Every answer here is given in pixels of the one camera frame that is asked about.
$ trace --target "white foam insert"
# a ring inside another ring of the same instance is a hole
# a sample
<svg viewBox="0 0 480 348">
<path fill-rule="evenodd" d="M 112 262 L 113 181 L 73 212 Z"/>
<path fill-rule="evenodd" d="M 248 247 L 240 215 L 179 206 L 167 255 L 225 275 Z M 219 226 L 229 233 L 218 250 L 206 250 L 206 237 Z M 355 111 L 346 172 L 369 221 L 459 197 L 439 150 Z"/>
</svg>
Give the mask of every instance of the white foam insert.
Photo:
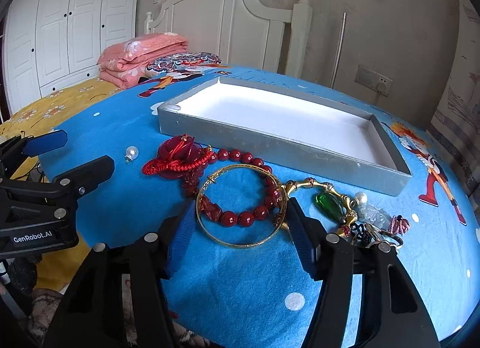
<svg viewBox="0 0 480 348">
<path fill-rule="evenodd" d="M 369 120 L 318 103 L 218 81 L 178 105 L 181 114 L 397 169 Z"/>
</svg>

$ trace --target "white headboard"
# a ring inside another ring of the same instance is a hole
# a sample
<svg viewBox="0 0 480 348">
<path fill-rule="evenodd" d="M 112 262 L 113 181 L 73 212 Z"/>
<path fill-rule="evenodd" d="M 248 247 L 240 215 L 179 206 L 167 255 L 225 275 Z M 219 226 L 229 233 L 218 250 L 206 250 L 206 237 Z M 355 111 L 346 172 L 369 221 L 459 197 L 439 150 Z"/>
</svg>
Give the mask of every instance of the white headboard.
<svg viewBox="0 0 480 348">
<path fill-rule="evenodd" d="M 285 74 L 300 77 L 310 31 L 309 0 L 293 10 L 265 7 L 259 0 L 160 0 L 157 19 L 147 13 L 145 33 L 175 32 L 189 52 L 219 55 L 225 64 L 277 72 L 285 23 L 291 24 Z"/>
</svg>

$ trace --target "metal pole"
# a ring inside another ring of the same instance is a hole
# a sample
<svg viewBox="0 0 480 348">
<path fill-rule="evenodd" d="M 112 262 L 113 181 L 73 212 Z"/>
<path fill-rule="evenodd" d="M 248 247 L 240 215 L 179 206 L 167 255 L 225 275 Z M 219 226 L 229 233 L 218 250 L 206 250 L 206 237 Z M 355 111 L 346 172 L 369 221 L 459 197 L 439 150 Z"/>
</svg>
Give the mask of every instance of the metal pole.
<svg viewBox="0 0 480 348">
<path fill-rule="evenodd" d="M 340 53 L 342 52 L 343 37 L 345 35 L 345 23 L 347 21 L 347 13 L 343 13 L 343 17 L 340 24 L 340 34 L 338 35 L 337 52 L 335 54 L 335 61 L 333 63 L 332 79 L 330 80 L 330 88 L 333 88 L 335 84 L 335 78 L 337 78 L 338 63 L 340 62 Z"/>
</svg>

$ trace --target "gold bangle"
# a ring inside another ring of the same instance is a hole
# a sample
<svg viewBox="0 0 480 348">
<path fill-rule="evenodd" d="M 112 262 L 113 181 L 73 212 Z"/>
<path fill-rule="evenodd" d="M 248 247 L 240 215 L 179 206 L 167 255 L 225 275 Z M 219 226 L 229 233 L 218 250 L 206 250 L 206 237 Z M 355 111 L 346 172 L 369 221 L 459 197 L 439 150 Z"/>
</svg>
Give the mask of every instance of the gold bangle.
<svg viewBox="0 0 480 348">
<path fill-rule="evenodd" d="M 199 209 L 200 200 L 201 200 L 203 194 L 205 193 L 205 190 L 207 189 L 207 187 L 209 185 L 211 185 L 212 183 L 216 183 L 216 180 L 220 175 L 224 174 L 225 172 L 231 171 L 232 169 L 237 169 L 237 168 L 253 169 L 254 171 L 260 172 L 262 175 L 268 176 L 269 178 L 271 178 L 275 182 L 275 185 L 280 190 L 280 197 L 278 198 L 279 211 L 277 213 L 275 213 L 275 229 L 273 230 L 273 232 L 270 235 L 268 235 L 264 239 L 262 239 L 258 242 L 251 243 L 251 244 L 232 244 L 232 243 L 229 243 L 229 242 L 222 241 L 219 238 L 215 237 L 213 234 L 211 234 L 207 230 L 207 228 L 203 224 L 202 214 L 201 214 L 200 209 Z M 282 224 L 285 220 L 285 213 L 287 211 L 287 209 L 286 209 L 287 208 L 287 206 L 286 206 L 287 203 L 286 202 L 287 202 L 286 191 L 282 187 L 282 182 L 275 175 L 271 174 L 268 171 L 265 171 L 264 169 L 262 169 L 260 167 L 256 167 L 254 165 L 233 164 L 233 165 L 229 165 L 229 166 L 224 167 L 224 168 L 220 168 L 219 170 L 212 173 L 210 176 L 207 176 L 206 182 L 203 184 L 203 186 L 198 191 L 197 199 L 196 199 L 196 202 L 195 202 L 195 211 L 197 213 L 197 220 L 198 220 L 198 223 L 200 224 L 200 227 L 202 228 L 202 230 L 205 232 L 205 234 L 209 238 L 211 238 L 213 241 L 215 241 L 215 242 L 217 242 L 221 245 L 224 245 L 226 247 L 236 248 L 236 249 L 245 249 L 245 248 L 253 248 L 253 247 L 256 247 L 257 245 L 261 245 L 264 242 L 267 242 L 274 235 L 276 235 L 276 233 L 279 231 L 279 229 L 281 228 L 281 226 L 282 226 Z"/>
</svg>

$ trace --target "pink folded blanket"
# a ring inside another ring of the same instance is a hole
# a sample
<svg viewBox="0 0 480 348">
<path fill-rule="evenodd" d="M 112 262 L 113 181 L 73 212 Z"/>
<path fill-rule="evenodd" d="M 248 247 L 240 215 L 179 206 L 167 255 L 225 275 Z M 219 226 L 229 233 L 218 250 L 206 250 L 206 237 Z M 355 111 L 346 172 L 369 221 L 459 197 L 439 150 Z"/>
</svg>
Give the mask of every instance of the pink folded blanket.
<svg viewBox="0 0 480 348">
<path fill-rule="evenodd" d="M 102 57 L 100 57 L 100 59 L 98 60 L 98 64 L 100 64 L 100 71 L 110 69 L 111 71 L 125 72 L 141 64 L 145 64 L 146 66 L 150 61 L 153 61 L 158 57 L 167 56 L 169 54 L 182 53 L 186 50 L 187 42 L 184 41 L 181 43 L 168 45 L 161 49 L 153 50 L 152 52 L 146 54 L 142 54 L 141 56 L 135 57 L 132 61 L 128 61 L 122 58 L 100 61 L 102 59 Z"/>
<path fill-rule="evenodd" d="M 120 89 L 132 88 L 138 84 L 138 79 L 145 76 L 145 66 L 148 61 L 124 72 L 111 71 L 110 69 L 100 69 L 100 79 L 116 85 Z"/>
<path fill-rule="evenodd" d="M 121 89 L 138 84 L 147 64 L 158 57 L 185 52 L 188 42 L 175 33 L 153 33 L 106 48 L 97 64 L 100 78 Z"/>
</svg>

